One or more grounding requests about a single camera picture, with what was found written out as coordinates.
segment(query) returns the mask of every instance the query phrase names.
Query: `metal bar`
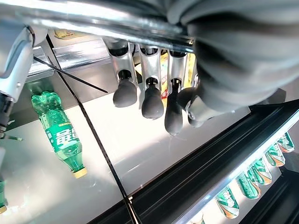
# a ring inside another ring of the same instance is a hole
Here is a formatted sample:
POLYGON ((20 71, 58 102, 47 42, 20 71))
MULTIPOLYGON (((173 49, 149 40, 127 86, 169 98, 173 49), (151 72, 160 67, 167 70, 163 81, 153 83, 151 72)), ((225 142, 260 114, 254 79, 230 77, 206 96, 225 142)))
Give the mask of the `metal bar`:
POLYGON ((297 102, 252 114, 132 195, 143 223, 187 223, 299 120, 297 102))
POLYGON ((132 9, 133 6, 118 2, 0 0, 0 17, 10 17, 28 25, 67 29, 193 52, 192 38, 186 35, 183 27, 169 24, 163 17, 145 15, 144 9, 132 9))

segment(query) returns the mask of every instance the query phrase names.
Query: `black cable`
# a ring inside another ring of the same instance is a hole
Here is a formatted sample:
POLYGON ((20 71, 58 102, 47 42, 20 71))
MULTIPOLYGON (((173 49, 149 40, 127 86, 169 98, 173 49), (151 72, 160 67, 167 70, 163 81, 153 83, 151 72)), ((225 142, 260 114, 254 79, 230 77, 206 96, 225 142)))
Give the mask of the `black cable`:
MULTIPOLYGON (((50 39, 49 36, 47 36, 47 41, 48 41, 48 44, 49 44, 50 46, 52 46, 52 47, 51 47, 52 54, 54 55, 54 57, 55 57, 55 59, 56 59, 56 56, 55 56, 55 54, 54 54, 54 52, 53 52, 53 43, 52 43, 52 41, 51 41, 51 39, 50 39)), ((100 150, 102 151, 102 154, 103 154, 103 156, 104 156, 104 158, 105 158, 105 160, 106 160, 106 163, 108 164, 108 166, 109 166, 109 168, 110 168, 110 170, 111 170, 111 173, 112 173, 112 175, 113 175, 113 177, 114 177, 114 179, 115 179, 115 181, 116 181, 116 184, 117 184, 117 186, 118 186, 118 188, 119 188, 119 190, 120 190, 120 192, 121 192, 122 198, 123 198, 123 200, 124 200, 124 202, 125 202, 125 205, 126 205, 126 208, 127 208, 127 210, 128 210, 128 213, 129 213, 129 215, 130 215, 130 217, 131 217, 132 223, 133 223, 133 224, 142 224, 142 222, 141 222, 139 216, 138 216, 137 213, 135 212, 135 210, 134 210, 134 208, 133 208, 133 206, 132 206, 132 204, 131 204, 131 202, 130 202, 130 200, 129 200, 129 198, 128 198, 128 195, 127 195, 127 193, 126 193, 126 191, 125 191, 125 189, 124 189, 124 187, 123 187, 123 185, 122 185, 122 183, 121 183, 121 181, 120 181, 120 179, 119 179, 119 177, 118 177, 118 175, 117 175, 117 173, 116 173, 116 171, 115 171, 115 169, 114 169, 114 167, 113 167, 112 162, 110 161, 110 158, 108 157, 108 154, 107 154, 107 152, 106 152, 106 150, 105 150, 105 148, 104 148, 104 146, 103 146, 103 144, 102 144, 102 142, 101 142, 101 140, 100 140, 100 138, 99 138, 99 136, 98 136, 98 134, 97 134, 97 132, 96 132, 96 130, 95 130, 95 128, 94 128, 94 126, 93 126, 93 124, 92 124, 92 122, 91 122, 91 120, 90 120, 90 118, 89 118, 89 116, 88 116, 88 114, 87 114, 87 112, 86 112, 86 110, 85 110, 83 104, 82 104, 82 102, 81 102, 80 99, 77 97, 77 95, 75 94, 75 92, 71 89, 71 87, 69 86, 69 84, 67 83, 67 81, 65 80, 64 76, 63 76, 61 73, 64 73, 64 74, 66 74, 66 75, 69 75, 69 74, 66 73, 66 72, 64 72, 64 71, 62 71, 62 70, 60 70, 60 69, 57 69, 55 66, 52 66, 52 65, 50 65, 50 64, 48 64, 48 63, 44 63, 44 61, 42 61, 41 63, 46 64, 46 65, 48 65, 49 67, 51 67, 51 68, 53 68, 53 69, 55 69, 55 70, 57 71, 58 75, 61 77, 61 79, 62 79, 62 81, 64 82, 64 84, 66 85, 66 87, 68 88, 68 90, 71 92, 71 94, 73 95, 73 97, 75 98, 75 100, 77 101, 78 106, 80 107, 80 109, 81 109, 81 111, 82 111, 82 113, 83 113, 83 115, 84 115, 84 117, 85 117, 85 119, 86 119, 86 121, 87 121, 87 123, 88 123, 88 126, 89 126, 89 128, 91 129, 91 131, 92 131, 92 133, 93 133, 93 136, 94 136, 94 138, 96 139, 96 141, 97 141, 97 143, 98 143, 98 145, 99 145, 99 147, 100 147, 100 150)))
POLYGON ((132 52, 132 57, 134 56, 135 51, 136 51, 136 44, 134 44, 134 48, 133 48, 133 52, 132 52))
POLYGON ((81 83, 83 83, 83 84, 85 84, 85 85, 88 85, 88 86, 90 86, 90 87, 93 87, 93 88, 95 88, 95 89, 97 89, 97 90, 100 90, 100 91, 102 91, 102 92, 108 93, 108 91, 106 91, 106 90, 104 90, 104 89, 101 89, 100 87, 97 87, 97 86, 95 86, 95 85, 93 85, 93 84, 91 84, 91 83, 88 83, 88 82, 86 82, 86 81, 84 81, 84 80, 82 80, 82 79, 80 79, 80 78, 78 78, 78 77, 76 77, 76 76, 73 76, 73 75, 71 75, 71 74, 69 74, 69 73, 67 73, 67 72, 65 72, 65 71, 63 71, 63 70, 61 70, 61 69, 58 69, 58 68, 56 68, 55 66, 53 66, 53 65, 51 65, 51 64, 49 64, 49 63, 46 63, 46 62, 44 62, 43 60, 41 60, 41 59, 39 59, 39 58, 37 58, 37 57, 35 57, 35 56, 33 56, 33 59, 36 60, 36 61, 39 62, 39 63, 42 63, 42 64, 45 64, 45 65, 49 66, 50 68, 52 68, 52 69, 54 69, 54 70, 56 70, 56 71, 58 71, 58 72, 63 73, 63 74, 65 74, 65 75, 67 75, 68 77, 73 78, 73 79, 75 79, 75 80, 77 80, 77 81, 79 81, 79 82, 81 82, 81 83))

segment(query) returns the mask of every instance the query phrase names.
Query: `black fingertip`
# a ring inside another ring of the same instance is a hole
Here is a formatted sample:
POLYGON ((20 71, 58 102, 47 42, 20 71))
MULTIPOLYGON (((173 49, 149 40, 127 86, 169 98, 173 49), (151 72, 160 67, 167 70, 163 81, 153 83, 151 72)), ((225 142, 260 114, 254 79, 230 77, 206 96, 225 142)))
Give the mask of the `black fingertip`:
POLYGON ((182 130, 183 115, 182 108, 177 104, 177 93, 172 93, 167 98, 164 126, 171 135, 177 135, 182 130))
POLYGON ((144 93, 141 112, 143 117, 157 119, 162 117, 164 106, 161 100, 161 92, 155 86, 150 86, 144 93))
POLYGON ((137 101, 137 88, 128 79, 120 80, 117 90, 113 95, 116 107, 131 106, 137 101))

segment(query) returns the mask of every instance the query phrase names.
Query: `yellow package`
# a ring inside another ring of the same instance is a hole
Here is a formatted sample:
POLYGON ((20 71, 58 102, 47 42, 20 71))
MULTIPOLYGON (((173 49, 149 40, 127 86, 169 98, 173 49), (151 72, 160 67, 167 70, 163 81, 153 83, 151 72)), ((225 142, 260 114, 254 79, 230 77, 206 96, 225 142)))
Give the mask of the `yellow package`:
POLYGON ((76 37, 85 36, 85 34, 71 32, 66 29, 56 29, 54 30, 54 36, 58 39, 69 40, 76 37))

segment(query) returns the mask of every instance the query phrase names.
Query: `white shelf surface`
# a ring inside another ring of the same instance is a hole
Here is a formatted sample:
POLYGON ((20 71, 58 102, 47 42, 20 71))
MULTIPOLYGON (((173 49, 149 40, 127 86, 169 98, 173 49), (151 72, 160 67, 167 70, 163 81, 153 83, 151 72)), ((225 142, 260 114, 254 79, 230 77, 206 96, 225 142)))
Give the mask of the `white shelf surface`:
POLYGON ((79 106, 65 110, 83 146, 88 173, 76 179, 55 155, 39 120, 12 129, 2 140, 7 211, 1 224, 83 224, 122 200, 116 182, 79 106))
POLYGON ((112 98, 113 93, 88 101, 84 107, 127 194, 142 188, 249 113, 247 107, 241 108, 193 128, 183 112, 183 130, 172 137, 165 130, 164 116, 156 120, 142 116, 141 96, 126 108, 116 108, 112 98))

